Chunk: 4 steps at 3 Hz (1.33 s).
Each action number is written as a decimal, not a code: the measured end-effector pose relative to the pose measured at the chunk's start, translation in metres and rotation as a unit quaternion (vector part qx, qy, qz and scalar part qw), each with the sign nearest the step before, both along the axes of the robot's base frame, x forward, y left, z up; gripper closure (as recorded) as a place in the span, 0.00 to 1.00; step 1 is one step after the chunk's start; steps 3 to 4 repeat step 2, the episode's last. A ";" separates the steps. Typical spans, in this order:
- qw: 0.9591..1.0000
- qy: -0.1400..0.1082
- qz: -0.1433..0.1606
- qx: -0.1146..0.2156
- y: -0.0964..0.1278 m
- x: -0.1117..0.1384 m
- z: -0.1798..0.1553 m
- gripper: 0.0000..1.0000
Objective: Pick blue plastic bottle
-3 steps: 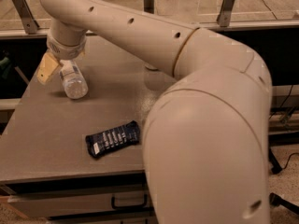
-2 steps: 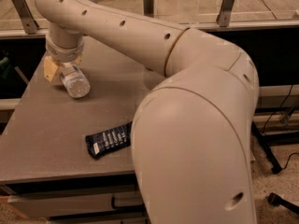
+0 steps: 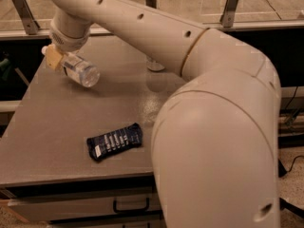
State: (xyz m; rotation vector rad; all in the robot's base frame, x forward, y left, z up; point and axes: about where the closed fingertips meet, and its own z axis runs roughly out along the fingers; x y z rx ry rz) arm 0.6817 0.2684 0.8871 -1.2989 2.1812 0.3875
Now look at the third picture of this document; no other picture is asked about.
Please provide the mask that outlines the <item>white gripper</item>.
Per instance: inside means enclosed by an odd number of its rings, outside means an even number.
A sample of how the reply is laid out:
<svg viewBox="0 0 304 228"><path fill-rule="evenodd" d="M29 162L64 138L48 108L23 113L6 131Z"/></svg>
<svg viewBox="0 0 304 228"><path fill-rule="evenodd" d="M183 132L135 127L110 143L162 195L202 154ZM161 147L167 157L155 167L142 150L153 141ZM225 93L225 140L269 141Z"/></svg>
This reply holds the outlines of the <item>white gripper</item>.
<svg viewBox="0 0 304 228"><path fill-rule="evenodd" d="M47 66L55 71L61 69L64 54L61 51L79 50L89 37L90 25L87 24L56 24L50 23L50 39L54 45L46 49Z"/></svg>

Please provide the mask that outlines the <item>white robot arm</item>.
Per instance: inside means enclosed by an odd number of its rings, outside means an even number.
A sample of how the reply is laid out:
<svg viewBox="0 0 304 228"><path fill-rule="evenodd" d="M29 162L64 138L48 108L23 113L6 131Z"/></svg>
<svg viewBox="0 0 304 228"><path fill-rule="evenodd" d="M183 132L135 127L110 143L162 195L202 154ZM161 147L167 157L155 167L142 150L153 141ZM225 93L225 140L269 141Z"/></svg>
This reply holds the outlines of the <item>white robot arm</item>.
<svg viewBox="0 0 304 228"><path fill-rule="evenodd" d="M281 88L262 52L129 0L52 1L61 49L80 48L95 23L182 77L151 136L167 228L280 228Z"/></svg>

